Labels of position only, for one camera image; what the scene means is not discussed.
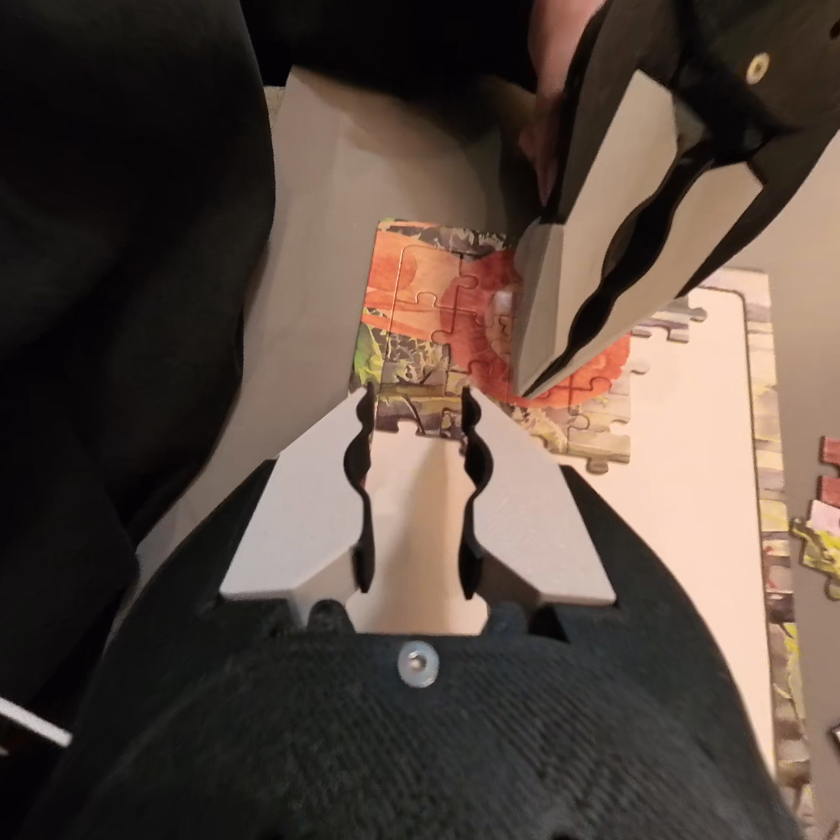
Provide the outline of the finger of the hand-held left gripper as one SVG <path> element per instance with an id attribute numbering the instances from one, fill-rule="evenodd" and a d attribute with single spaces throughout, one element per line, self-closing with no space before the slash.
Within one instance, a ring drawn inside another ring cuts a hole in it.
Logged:
<path id="1" fill-rule="evenodd" d="M 654 197 L 621 226 L 607 253 L 608 289 L 621 291 L 612 310 L 622 327 L 615 340 L 681 295 L 761 191 L 742 163 L 703 168 L 697 175 L 672 169 Z"/>
<path id="2" fill-rule="evenodd" d="M 516 247 L 521 278 L 511 345 L 511 391 L 543 394 L 622 331 L 612 310 L 607 253 L 621 226 L 665 183 L 678 153 L 676 105 L 636 70 L 565 221 L 534 220 Z"/>

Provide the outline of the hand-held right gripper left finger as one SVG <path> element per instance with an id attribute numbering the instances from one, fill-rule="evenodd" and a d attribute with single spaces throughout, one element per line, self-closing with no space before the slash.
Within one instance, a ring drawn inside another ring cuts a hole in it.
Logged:
<path id="1" fill-rule="evenodd" d="M 321 601 L 343 606 L 375 576 L 365 481 L 373 384 L 348 394 L 276 457 L 219 587 L 229 602 L 281 600 L 304 625 Z"/>

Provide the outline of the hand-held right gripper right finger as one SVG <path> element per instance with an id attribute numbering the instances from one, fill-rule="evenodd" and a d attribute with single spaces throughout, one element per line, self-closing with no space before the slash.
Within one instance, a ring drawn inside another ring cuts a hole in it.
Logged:
<path id="1" fill-rule="evenodd" d="M 459 544 L 466 599 L 604 607 L 616 593 L 559 464 L 489 397 L 461 393 L 464 464 L 472 490 Z"/>

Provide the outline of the puzzle tray with printed frame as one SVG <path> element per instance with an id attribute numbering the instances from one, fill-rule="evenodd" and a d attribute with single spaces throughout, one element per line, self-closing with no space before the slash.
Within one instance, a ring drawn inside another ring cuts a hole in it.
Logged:
<path id="1" fill-rule="evenodd" d="M 577 471 L 686 589 L 737 681 L 759 750 L 801 838 L 814 829 L 792 606 L 769 281 L 726 270 L 686 298 L 707 313 L 687 343 L 631 338 L 627 465 Z M 470 484 L 464 444 L 374 431 L 376 577 L 350 603 L 367 632 L 475 633 L 487 616 L 456 570 Z"/>

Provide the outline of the assembled lion puzzle section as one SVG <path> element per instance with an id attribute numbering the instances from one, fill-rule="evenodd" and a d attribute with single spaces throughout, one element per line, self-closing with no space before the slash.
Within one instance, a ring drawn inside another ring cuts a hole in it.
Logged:
<path id="1" fill-rule="evenodd" d="M 511 379 L 512 306 L 520 286 L 505 238 L 462 227 L 379 223 L 353 352 L 351 391 L 372 385 L 374 429 L 461 441 L 462 391 L 482 392 L 554 458 L 582 459 L 594 475 L 627 465 L 631 377 L 648 364 L 631 338 L 655 328 L 687 343 L 703 308 L 686 298 L 643 320 L 542 395 Z"/>

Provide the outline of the pile of puzzle pieces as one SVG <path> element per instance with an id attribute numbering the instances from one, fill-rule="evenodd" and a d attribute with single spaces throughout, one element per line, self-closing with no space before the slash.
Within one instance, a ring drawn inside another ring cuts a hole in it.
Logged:
<path id="1" fill-rule="evenodd" d="M 839 602 L 839 440 L 823 437 L 820 460 L 835 468 L 832 476 L 819 476 L 816 496 L 805 518 L 791 521 L 791 534 L 802 544 L 801 564 L 823 578 L 826 598 Z"/>

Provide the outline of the person's left forearm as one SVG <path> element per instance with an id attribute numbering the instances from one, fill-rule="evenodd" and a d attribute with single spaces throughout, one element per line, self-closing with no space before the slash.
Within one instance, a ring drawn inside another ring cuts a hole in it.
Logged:
<path id="1" fill-rule="evenodd" d="M 264 82 L 293 66 L 390 91 L 490 75 L 536 90 L 532 2 L 245 1 Z"/>

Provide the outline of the person's left hand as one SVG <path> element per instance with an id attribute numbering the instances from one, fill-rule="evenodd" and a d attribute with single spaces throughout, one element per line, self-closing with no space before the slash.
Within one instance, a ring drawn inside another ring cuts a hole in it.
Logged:
<path id="1" fill-rule="evenodd" d="M 537 88 L 530 120 L 520 132 L 521 152 L 537 180 L 541 206 L 547 206 L 558 172 L 560 102 L 574 52 L 586 26 L 603 1 L 535 1 L 532 4 L 528 53 Z"/>

